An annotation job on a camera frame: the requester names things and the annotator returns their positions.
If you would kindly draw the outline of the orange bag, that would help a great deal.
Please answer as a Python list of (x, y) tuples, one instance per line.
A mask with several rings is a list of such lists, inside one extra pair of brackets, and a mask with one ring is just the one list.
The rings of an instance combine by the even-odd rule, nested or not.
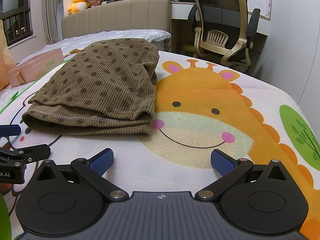
[(7, 46), (7, 40), (3, 29), (3, 21), (0, 20), (0, 90), (9, 84), (8, 72), (16, 67)]

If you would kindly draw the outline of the pink gift box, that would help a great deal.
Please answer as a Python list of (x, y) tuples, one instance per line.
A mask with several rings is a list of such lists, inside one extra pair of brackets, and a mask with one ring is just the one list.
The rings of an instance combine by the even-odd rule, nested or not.
[(36, 81), (46, 73), (63, 63), (63, 53), (60, 48), (33, 56), (8, 72), (11, 87)]

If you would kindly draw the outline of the white desk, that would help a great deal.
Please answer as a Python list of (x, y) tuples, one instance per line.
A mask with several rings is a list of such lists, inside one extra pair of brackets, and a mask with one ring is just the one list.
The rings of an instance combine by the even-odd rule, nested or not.
[[(195, 3), (171, 3), (171, 18), (173, 20), (187, 20), (189, 13)], [(204, 22), (224, 24), (230, 27), (240, 27), (241, 17), (240, 12), (228, 10), (228, 9), (217, 9), (211, 8), (204, 5), (202, 7), (202, 16)], [(259, 17), (257, 33), (267, 36), (269, 29), (269, 20)]]

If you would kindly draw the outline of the grey curtain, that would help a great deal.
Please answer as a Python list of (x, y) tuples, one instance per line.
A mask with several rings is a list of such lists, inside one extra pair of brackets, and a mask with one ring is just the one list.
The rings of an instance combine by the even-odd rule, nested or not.
[(60, 41), (62, 39), (63, 0), (42, 0), (42, 14), (47, 44)]

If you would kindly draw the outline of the brown polka dot corduroy garment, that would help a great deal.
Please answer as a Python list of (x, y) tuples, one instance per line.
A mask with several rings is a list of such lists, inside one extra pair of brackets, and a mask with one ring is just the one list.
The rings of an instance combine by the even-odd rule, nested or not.
[(142, 38), (90, 44), (29, 100), (32, 130), (56, 135), (144, 134), (156, 102), (156, 46)]

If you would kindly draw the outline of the yellow duck plush toy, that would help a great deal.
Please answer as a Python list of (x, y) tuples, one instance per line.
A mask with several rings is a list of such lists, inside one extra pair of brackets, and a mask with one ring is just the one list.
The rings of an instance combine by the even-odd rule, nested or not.
[(68, 8), (67, 12), (74, 14), (79, 11), (88, 9), (90, 4), (86, 0), (72, 0), (71, 6)]

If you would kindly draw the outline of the cartoon giraffe play mat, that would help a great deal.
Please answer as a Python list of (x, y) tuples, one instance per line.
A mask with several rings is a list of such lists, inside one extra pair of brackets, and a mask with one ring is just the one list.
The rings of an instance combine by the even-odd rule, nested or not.
[(47, 144), (57, 164), (110, 148), (114, 163), (104, 177), (128, 193), (199, 191), (219, 178), (210, 163), (216, 148), (256, 164), (278, 159), (309, 204), (302, 234), (319, 239), (319, 139), (295, 100), (245, 74), (172, 53), (160, 53), (156, 73), (156, 110), (148, 136), (65, 137), (32, 131), (21, 116), (49, 81), (47, 74), (1, 114), (2, 124), (21, 127), (20, 135), (2, 138), (1, 145)]

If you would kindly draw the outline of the green stool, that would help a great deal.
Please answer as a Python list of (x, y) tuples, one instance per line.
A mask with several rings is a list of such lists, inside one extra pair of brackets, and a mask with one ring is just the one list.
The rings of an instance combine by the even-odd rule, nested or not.
[(193, 54), (194, 58), (198, 58), (198, 54), (197, 54), (196, 49), (194, 47), (194, 43), (191, 41), (181, 42), (180, 43), (180, 52), (182, 55), (185, 55), (186, 52), (190, 52)]

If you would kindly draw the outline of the beige upholstered headboard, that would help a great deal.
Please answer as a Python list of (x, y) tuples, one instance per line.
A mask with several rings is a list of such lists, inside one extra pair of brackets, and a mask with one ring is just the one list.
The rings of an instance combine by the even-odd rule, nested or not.
[(127, 29), (169, 32), (171, 0), (123, 0), (102, 4), (64, 17), (61, 25), (63, 38)]

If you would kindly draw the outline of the beige mesh office chair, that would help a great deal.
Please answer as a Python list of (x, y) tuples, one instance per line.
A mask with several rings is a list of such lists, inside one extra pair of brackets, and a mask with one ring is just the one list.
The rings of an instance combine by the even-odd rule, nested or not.
[[(228, 9), (240, 12), (240, 27), (203, 21), (202, 7)], [(220, 58), (223, 66), (251, 66), (251, 58), (260, 52), (253, 50), (257, 34), (260, 9), (255, 8), (248, 17), (246, 0), (195, 0), (188, 22), (195, 33), (194, 47), (199, 56), (209, 54)]]

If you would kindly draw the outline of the dark window with railing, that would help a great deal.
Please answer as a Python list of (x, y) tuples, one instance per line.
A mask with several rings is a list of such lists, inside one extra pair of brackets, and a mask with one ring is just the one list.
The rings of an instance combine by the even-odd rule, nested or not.
[(1, 20), (8, 46), (33, 35), (29, 0), (1, 0)]

